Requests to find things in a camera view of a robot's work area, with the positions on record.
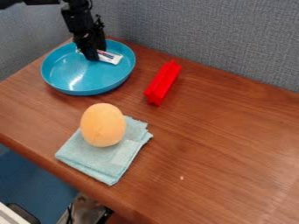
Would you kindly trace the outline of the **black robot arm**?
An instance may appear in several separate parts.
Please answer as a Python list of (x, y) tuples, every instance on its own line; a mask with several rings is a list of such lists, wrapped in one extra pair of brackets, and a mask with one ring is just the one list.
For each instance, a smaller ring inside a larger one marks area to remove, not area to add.
[(87, 60), (99, 61), (99, 50), (107, 50), (107, 39), (100, 15), (96, 15), (97, 19), (92, 17), (92, 0), (0, 0), (0, 10), (19, 3), (28, 6), (64, 3), (60, 14), (77, 50)]

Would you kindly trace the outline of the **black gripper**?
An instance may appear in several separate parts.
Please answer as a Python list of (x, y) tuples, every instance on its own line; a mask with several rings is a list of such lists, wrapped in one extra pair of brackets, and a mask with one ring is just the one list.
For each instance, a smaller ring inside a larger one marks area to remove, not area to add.
[(72, 41), (84, 54), (87, 60), (97, 61), (99, 53), (107, 50), (104, 24), (100, 17), (93, 19), (89, 7), (72, 9), (63, 7), (60, 10), (69, 33), (73, 35)]

